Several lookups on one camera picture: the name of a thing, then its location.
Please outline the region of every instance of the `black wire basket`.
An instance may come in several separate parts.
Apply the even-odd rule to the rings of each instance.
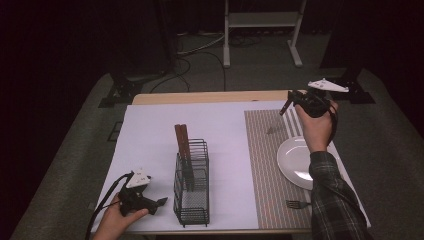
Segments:
[[[177,154],[174,213],[180,224],[209,224],[209,157],[203,139],[190,139],[190,159]]]

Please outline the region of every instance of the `gray carpet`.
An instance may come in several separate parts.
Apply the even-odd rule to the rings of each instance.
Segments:
[[[305,89],[309,81],[337,77],[343,69],[319,69],[328,35],[300,35],[302,68],[294,67],[283,37],[263,37],[259,44],[231,49],[226,90]],[[201,46],[208,38],[185,36],[184,50]],[[222,59],[222,48],[206,50]],[[190,91],[223,91],[223,69],[215,57],[195,54],[184,75]],[[187,63],[178,61],[175,71]],[[161,80],[145,84],[148,93]],[[340,122],[334,139],[337,150],[370,218],[375,239],[421,239],[424,236],[424,143],[388,95],[383,83],[367,70],[359,76],[376,104],[340,104]],[[126,105],[98,108],[112,86],[108,74],[99,79],[70,128],[12,239],[83,239],[114,153],[107,141],[115,122],[122,121]],[[186,92],[183,79],[169,80],[155,92]],[[308,239],[308,235],[294,235]],[[122,239],[146,239],[123,236]]]

